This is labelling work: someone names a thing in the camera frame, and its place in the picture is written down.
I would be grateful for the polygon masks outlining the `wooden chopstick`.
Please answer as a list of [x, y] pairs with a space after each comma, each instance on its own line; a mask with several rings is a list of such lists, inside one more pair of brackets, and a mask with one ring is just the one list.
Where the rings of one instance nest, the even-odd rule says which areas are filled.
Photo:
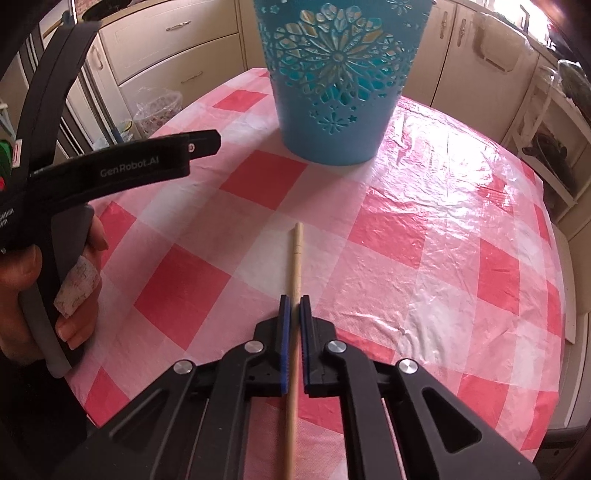
[[284, 443], [284, 479], [296, 478], [297, 463], [297, 413], [298, 384], [301, 375], [301, 333], [298, 307], [301, 300], [301, 264], [304, 254], [304, 225], [294, 226], [293, 255], [291, 256], [291, 321], [290, 321], [290, 368], [288, 369], [286, 400], [286, 443]]

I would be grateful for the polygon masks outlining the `cream kitchen cabinets left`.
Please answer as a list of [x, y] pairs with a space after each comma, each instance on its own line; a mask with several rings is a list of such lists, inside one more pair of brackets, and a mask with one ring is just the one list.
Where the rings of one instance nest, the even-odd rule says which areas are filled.
[[63, 161], [123, 139], [140, 104], [159, 90], [189, 105], [252, 67], [263, 49], [252, 1], [60, 1], [32, 27], [1, 81], [1, 134], [16, 134], [29, 83], [65, 22], [99, 30], [66, 97], [55, 159]]

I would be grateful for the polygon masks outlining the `teal perforated plastic basket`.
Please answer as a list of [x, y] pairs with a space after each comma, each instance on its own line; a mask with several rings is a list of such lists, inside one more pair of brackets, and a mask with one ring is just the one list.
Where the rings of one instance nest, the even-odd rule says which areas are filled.
[[435, 3], [257, 1], [280, 134], [305, 160], [376, 156]]

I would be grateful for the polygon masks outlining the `white shelf rack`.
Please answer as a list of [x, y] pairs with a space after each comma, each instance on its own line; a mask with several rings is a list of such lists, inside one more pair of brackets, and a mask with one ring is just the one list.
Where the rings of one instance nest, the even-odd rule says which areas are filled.
[[563, 91], [556, 67], [540, 60], [502, 145], [542, 179], [554, 222], [590, 188], [590, 121]]

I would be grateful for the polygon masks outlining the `cream kitchen cabinets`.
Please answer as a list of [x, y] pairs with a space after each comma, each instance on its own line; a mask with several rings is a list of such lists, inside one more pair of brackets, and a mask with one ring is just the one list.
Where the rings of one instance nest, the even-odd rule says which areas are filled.
[[438, 1], [403, 95], [500, 143], [539, 60], [523, 34], [491, 13], [466, 2]]
[[66, 97], [55, 159], [63, 161], [123, 139], [140, 104], [159, 90], [189, 105], [252, 67], [263, 49], [252, 1], [60, 1], [32, 27], [1, 81], [1, 134], [16, 134], [29, 83], [65, 22], [99, 30]]

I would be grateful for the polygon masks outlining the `floral plastic container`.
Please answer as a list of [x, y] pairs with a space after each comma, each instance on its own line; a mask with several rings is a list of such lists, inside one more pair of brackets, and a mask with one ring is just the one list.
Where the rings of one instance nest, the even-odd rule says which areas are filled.
[[135, 97], [133, 122], [144, 138], [149, 138], [182, 109], [179, 91], [161, 87], [141, 87]]

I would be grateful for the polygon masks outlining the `red white checkered tablecloth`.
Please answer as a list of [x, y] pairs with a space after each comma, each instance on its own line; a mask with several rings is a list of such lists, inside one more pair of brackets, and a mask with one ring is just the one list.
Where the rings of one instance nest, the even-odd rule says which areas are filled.
[[183, 358], [211, 362], [276, 313], [304, 227], [315, 315], [370, 357], [411, 357], [526, 457], [558, 402], [563, 287], [541, 180], [447, 115], [401, 99], [377, 156], [353, 167], [284, 148], [252, 69], [161, 128], [214, 128], [189, 176], [95, 203], [109, 248], [99, 318], [68, 376], [102, 424]]

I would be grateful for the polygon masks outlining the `cream kitchen cabinets right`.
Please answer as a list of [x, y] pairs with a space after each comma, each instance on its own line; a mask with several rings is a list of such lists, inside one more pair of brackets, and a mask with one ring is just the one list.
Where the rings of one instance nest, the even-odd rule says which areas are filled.
[[500, 143], [539, 60], [523, 34], [491, 13], [466, 2], [438, 1], [403, 95]]

